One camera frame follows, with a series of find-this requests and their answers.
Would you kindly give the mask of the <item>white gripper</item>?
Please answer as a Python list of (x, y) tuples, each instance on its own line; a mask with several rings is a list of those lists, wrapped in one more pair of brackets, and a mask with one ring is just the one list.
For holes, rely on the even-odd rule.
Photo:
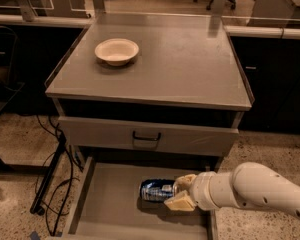
[(164, 201), (171, 211), (192, 212), (196, 206), (209, 211), (232, 205), (229, 173), (203, 172), (197, 176), (180, 176), (175, 180), (173, 190), (175, 196)]

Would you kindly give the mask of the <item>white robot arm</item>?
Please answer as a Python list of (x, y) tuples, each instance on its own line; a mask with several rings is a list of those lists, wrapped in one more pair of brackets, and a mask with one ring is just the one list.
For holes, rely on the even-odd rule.
[(300, 186), (254, 162), (231, 172), (202, 172), (175, 180), (173, 196), (164, 201), (172, 211), (277, 210), (300, 220)]

